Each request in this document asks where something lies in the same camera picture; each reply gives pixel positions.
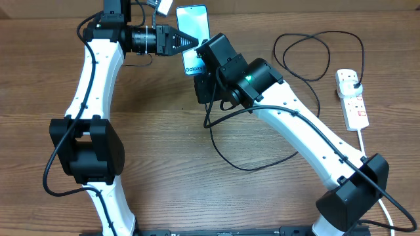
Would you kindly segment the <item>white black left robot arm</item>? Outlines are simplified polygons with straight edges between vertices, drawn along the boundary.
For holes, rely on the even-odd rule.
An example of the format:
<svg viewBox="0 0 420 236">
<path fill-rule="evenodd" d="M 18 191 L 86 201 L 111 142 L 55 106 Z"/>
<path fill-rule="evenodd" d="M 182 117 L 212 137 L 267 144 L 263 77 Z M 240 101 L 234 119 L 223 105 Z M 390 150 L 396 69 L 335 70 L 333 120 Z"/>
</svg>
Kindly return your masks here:
<svg viewBox="0 0 420 236">
<path fill-rule="evenodd" d="M 83 70 L 75 96 L 49 134 L 51 157 L 91 197 L 103 235 L 139 235 L 121 183 L 125 164 L 122 141 L 110 122 L 119 69 L 130 53 L 173 56 L 196 47 L 198 39 L 167 24 L 134 25 L 130 1 L 105 1 L 103 9 L 82 21 L 77 36 L 85 46 Z"/>
</svg>

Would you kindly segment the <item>white power strip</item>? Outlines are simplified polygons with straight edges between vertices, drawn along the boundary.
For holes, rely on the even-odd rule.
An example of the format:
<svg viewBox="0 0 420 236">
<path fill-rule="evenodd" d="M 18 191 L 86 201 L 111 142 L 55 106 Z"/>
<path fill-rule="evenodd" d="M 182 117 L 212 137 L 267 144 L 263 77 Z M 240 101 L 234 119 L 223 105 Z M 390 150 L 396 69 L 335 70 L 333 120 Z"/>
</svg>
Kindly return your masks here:
<svg viewBox="0 0 420 236">
<path fill-rule="evenodd" d="M 355 85 L 359 82 L 357 73 L 351 69 L 339 69 L 335 73 L 335 79 L 337 85 L 339 81 L 353 81 Z M 340 101 L 347 130 L 357 131 L 369 126 L 362 95 L 345 99 L 340 98 Z"/>
</svg>

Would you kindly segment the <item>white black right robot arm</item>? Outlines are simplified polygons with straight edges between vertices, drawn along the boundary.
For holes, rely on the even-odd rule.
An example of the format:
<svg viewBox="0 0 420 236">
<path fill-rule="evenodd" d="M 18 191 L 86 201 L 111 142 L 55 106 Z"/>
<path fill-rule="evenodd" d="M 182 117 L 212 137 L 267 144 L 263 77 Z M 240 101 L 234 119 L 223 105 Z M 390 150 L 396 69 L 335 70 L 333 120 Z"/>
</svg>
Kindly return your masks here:
<svg viewBox="0 0 420 236">
<path fill-rule="evenodd" d="M 207 73 L 196 79 L 199 102 L 230 101 L 276 129 L 310 164 L 327 192 L 316 201 L 315 235 L 344 235 L 383 196 L 389 164 L 339 138 L 297 98 L 262 58 L 247 63 L 222 33 L 197 49 Z"/>
</svg>

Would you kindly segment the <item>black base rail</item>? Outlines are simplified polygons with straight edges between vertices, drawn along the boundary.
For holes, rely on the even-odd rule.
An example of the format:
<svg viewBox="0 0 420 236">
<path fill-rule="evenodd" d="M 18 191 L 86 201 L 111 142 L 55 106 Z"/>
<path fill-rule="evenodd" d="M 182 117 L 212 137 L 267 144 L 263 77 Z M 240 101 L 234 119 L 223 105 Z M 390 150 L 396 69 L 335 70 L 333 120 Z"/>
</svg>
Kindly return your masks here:
<svg viewBox="0 0 420 236">
<path fill-rule="evenodd" d="M 169 231 L 168 229 L 139 230 L 134 236 L 311 236 L 311 226 L 283 226 L 278 229 Z"/>
</svg>

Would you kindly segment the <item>white charger plug adapter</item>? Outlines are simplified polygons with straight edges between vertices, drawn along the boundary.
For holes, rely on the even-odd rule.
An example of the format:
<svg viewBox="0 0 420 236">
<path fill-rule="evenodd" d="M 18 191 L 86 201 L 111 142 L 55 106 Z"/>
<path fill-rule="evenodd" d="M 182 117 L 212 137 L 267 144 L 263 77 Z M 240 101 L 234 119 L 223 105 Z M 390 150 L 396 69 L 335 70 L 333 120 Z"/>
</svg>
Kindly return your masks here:
<svg viewBox="0 0 420 236">
<path fill-rule="evenodd" d="M 362 92 L 363 86 L 356 88 L 353 81 L 339 81 L 337 85 L 337 94 L 342 99 L 361 95 Z"/>
</svg>

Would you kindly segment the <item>blue Galaxy smartphone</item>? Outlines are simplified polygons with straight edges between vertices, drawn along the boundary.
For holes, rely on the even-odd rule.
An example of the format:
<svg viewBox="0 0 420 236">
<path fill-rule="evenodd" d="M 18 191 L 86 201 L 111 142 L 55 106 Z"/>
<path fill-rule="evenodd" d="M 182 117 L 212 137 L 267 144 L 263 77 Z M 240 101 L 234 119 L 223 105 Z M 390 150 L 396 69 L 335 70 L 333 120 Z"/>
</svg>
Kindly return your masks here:
<svg viewBox="0 0 420 236">
<path fill-rule="evenodd" d="M 178 30 L 188 36 L 188 50 L 182 52 L 184 73 L 188 76 L 205 72 L 205 64 L 196 49 L 210 38 L 209 20 L 205 5 L 177 7 Z"/>
</svg>

